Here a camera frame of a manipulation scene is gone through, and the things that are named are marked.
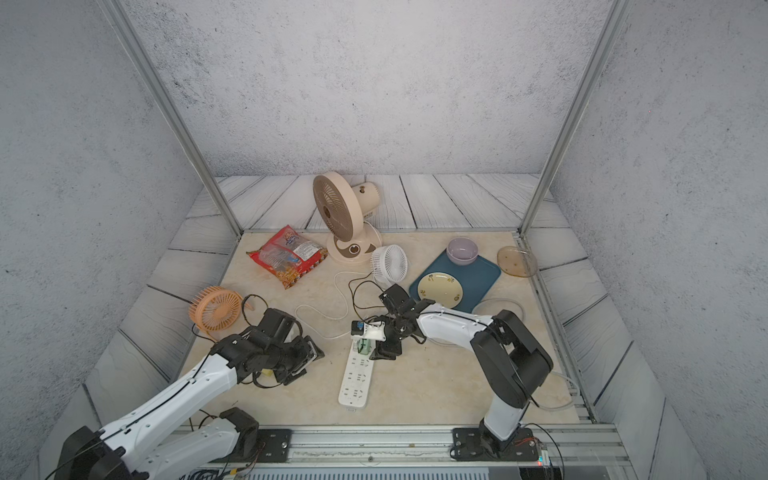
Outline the white power strip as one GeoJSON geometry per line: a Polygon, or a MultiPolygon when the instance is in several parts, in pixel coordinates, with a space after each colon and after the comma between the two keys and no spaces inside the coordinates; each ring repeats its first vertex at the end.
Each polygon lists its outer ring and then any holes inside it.
{"type": "Polygon", "coordinates": [[[346,367],[342,376],[338,402],[347,408],[364,408],[371,386],[374,362],[369,356],[363,356],[356,352],[355,337],[350,347],[346,367]]]}

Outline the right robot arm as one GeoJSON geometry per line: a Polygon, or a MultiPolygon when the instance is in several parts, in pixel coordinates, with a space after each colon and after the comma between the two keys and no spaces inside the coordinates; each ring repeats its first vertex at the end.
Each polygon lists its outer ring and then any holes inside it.
{"type": "Polygon", "coordinates": [[[553,361],[513,312],[475,315],[450,309],[432,299],[414,300],[393,285],[379,295],[384,314],[351,322],[354,339],[374,342],[372,360],[395,360],[402,342],[434,339],[474,353],[493,399],[479,424],[486,451],[500,454],[512,443],[533,394],[553,370],[553,361]]]}

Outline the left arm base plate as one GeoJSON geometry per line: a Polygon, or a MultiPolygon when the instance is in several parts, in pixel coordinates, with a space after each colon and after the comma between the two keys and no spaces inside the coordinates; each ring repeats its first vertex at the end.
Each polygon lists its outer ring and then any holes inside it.
{"type": "Polygon", "coordinates": [[[259,429],[242,435],[227,456],[212,460],[213,464],[285,463],[293,431],[291,429],[259,429]]]}

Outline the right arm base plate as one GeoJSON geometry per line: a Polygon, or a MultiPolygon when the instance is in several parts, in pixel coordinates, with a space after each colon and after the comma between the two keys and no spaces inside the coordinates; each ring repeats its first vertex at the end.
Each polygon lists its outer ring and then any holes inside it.
{"type": "Polygon", "coordinates": [[[498,440],[480,427],[452,430],[449,455],[456,461],[540,462],[538,439],[528,428],[518,428],[507,440],[498,440]]]}

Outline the red snack bag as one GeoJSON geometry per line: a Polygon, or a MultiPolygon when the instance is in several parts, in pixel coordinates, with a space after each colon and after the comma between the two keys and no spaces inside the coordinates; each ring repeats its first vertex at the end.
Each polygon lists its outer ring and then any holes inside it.
{"type": "Polygon", "coordinates": [[[285,226],[258,250],[249,251],[247,255],[289,289],[323,262],[328,250],[291,226],[285,226]]]}

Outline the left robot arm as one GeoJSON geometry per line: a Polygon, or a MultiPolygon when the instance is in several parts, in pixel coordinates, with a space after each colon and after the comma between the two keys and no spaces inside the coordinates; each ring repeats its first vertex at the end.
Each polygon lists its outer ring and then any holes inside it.
{"type": "Polygon", "coordinates": [[[52,479],[177,479],[212,461],[251,461],[263,442],[259,423],[232,407],[204,427],[169,441],[184,421],[219,395],[269,370],[284,386],[324,353],[300,323],[269,308],[257,325],[215,342],[187,374],[142,406],[99,430],[82,427],[63,443],[52,479]]]}

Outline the green plug adapter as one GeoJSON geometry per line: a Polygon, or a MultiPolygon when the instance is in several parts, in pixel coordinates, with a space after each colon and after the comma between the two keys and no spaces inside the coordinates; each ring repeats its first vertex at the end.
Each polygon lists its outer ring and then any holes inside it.
{"type": "Polygon", "coordinates": [[[374,346],[375,346],[374,341],[366,338],[361,338],[356,341],[356,352],[360,355],[368,357],[374,346]]]}

